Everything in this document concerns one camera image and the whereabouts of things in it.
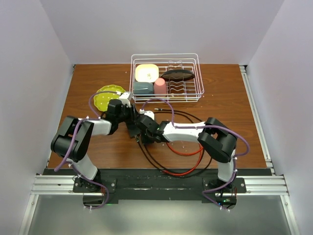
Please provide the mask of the black network switch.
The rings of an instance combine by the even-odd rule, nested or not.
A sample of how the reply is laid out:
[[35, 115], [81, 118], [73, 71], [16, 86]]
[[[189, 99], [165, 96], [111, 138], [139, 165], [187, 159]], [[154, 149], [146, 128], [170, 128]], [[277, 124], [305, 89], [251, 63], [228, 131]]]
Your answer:
[[135, 138], [135, 136], [139, 136], [141, 133], [141, 130], [135, 121], [126, 122], [126, 127], [131, 139]]

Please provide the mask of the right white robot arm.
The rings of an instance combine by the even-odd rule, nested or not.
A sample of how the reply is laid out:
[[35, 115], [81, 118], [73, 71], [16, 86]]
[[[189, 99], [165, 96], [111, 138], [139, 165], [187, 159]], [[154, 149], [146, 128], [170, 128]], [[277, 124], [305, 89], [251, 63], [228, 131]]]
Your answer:
[[147, 115], [139, 115], [135, 121], [141, 135], [148, 143], [187, 141], [200, 144], [209, 156], [218, 162], [218, 187], [207, 192], [221, 190], [230, 192], [235, 187], [235, 151], [237, 138], [218, 121], [209, 118], [207, 122], [194, 124], [163, 121], [157, 123]]

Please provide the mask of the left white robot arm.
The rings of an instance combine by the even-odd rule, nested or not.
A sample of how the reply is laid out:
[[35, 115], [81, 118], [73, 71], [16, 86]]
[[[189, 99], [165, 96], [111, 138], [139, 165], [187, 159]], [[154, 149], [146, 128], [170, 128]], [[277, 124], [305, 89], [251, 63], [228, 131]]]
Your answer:
[[82, 178], [81, 182], [87, 190], [104, 191], [101, 173], [87, 154], [90, 139], [92, 136], [112, 135], [122, 122], [134, 123], [135, 114], [130, 98], [118, 98], [109, 101], [104, 117], [67, 116], [50, 145], [51, 151], [62, 158], [54, 171], [59, 171], [63, 165], [69, 163]]

